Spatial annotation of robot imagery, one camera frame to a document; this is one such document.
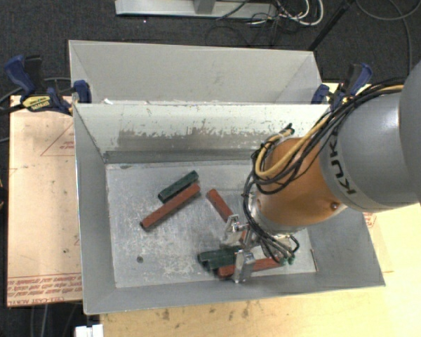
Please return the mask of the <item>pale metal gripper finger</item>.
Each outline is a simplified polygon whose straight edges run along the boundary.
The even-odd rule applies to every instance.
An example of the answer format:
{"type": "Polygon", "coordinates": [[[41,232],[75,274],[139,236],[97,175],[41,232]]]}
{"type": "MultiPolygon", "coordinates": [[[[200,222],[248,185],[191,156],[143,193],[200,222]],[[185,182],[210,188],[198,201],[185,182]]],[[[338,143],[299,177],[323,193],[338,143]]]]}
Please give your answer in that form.
{"type": "Polygon", "coordinates": [[[245,247],[245,236],[248,231],[248,223],[240,220],[238,214],[230,215],[225,224],[225,231],[220,242],[220,248],[228,249],[230,247],[245,247]]]}
{"type": "Polygon", "coordinates": [[[245,282],[252,274],[256,259],[251,251],[239,250],[236,254],[232,280],[235,283],[245,282]]]}

